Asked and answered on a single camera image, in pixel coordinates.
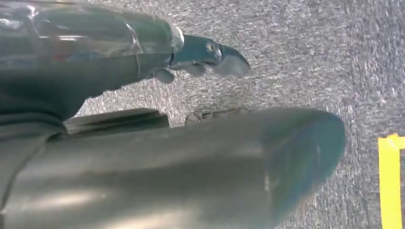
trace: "clear plastic cover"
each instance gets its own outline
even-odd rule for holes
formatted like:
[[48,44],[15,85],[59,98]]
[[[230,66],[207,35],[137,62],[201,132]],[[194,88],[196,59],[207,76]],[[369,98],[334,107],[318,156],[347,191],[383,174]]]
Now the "clear plastic cover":
[[66,1],[0,1],[0,69],[39,59],[74,62],[174,53],[184,43],[167,19]]

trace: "gray carpet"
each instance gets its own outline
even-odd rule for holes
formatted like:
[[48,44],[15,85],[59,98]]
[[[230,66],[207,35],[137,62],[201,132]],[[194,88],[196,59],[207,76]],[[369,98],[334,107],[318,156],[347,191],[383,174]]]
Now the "gray carpet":
[[349,143],[335,176],[280,229],[381,228],[377,138],[403,132],[403,0],[111,0],[166,15],[185,33],[240,50],[243,79],[179,74],[91,99],[78,115],[153,107],[181,125],[210,107],[310,106],[340,115]]

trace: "yellow tape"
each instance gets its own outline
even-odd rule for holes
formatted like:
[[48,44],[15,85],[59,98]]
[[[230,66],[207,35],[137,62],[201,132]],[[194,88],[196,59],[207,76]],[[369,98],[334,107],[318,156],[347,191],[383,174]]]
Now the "yellow tape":
[[400,149],[405,149],[405,137],[378,138],[383,229],[402,229]]

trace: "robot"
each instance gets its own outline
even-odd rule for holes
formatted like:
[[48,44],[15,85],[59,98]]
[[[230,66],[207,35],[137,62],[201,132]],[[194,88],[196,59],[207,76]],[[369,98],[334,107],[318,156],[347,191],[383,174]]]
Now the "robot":
[[0,229],[269,229],[288,219],[344,152],[331,113],[213,111],[225,118],[193,114],[199,123],[177,128],[146,108],[73,118],[105,91],[207,68],[244,76],[250,66],[163,17],[0,1]]

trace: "metal cylinder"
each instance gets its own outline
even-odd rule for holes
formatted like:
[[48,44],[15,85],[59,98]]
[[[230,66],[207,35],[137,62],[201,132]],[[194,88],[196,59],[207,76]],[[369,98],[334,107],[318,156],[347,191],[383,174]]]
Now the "metal cylinder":
[[187,128],[49,141],[19,171],[4,229],[269,229],[334,171],[344,125],[273,108]]

